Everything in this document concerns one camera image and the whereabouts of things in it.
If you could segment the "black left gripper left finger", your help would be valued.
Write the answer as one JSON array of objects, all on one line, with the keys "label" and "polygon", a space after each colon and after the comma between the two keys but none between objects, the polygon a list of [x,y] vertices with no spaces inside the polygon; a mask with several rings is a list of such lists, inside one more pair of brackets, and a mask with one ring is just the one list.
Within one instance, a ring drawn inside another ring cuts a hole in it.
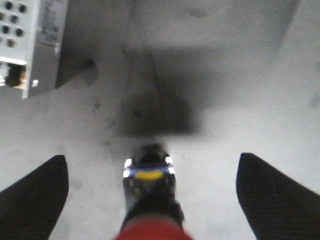
[{"label": "black left gripper left finger", "polygon": [[49,239],[68,193],[66,158],[55,155],[0,192],[0,238]]}]

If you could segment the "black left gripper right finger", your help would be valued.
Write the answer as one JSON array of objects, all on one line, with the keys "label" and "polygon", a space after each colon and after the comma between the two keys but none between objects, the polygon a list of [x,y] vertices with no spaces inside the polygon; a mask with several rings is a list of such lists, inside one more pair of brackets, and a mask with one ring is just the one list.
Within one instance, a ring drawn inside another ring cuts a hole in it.
[{"label": "black left gripper right finger", "polygon": [[258,240],[318,240],[320,196],[252,153],[240,155],[236,193]]}]

